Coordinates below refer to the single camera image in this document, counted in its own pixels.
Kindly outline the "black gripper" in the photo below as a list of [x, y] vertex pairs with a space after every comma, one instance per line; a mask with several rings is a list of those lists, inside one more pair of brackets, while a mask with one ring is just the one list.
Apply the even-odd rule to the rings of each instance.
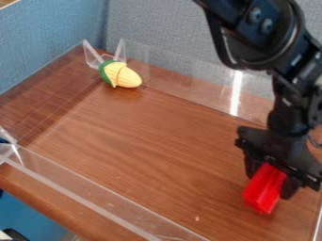
[[322, 163], [307, 146], [307, 136], [283, 137], [269, 130], [239, 126], [235, 145], [243, 150], [245, 175], [251, 178], [268, 162], [288, 176], [281, 184], [280, 198], [288, 200], [301, 186], [322, 188]]

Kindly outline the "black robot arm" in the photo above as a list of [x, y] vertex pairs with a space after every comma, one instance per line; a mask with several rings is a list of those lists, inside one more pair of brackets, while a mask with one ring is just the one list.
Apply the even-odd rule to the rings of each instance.
[[309, 132], [322, 124], [322, 42], [305, 28], [295, 0], [192, 0], [203, 9], [224, 65], [271, 76], [273, 106], [267, 127], [237, 128], [236, 146], [253, 176], [268, 163], [287, 175], [287, 200], [299, 188], [322, 189], [322, 162], [309, 152]]

